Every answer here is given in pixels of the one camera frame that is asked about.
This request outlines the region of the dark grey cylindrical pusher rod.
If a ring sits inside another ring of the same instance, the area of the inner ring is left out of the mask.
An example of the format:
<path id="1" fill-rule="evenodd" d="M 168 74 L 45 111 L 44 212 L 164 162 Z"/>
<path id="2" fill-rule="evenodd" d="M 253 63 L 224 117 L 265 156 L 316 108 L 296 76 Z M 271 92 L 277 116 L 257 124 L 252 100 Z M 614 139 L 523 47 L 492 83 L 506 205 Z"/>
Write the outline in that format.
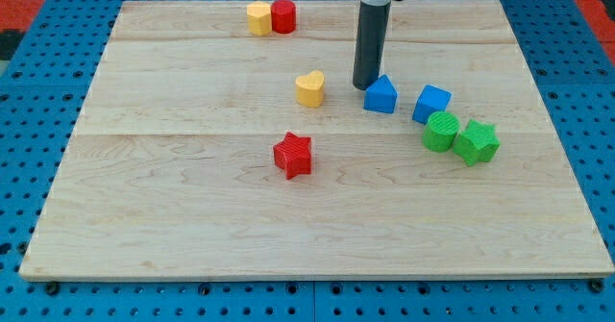
<path id="1" fill-rule="evenodd" d="M 360 3 L 353 70 L 353 85 L 357 89 L 365 90 L 380 76 L 389 12 L 389 3 L 381 6 Z"/>

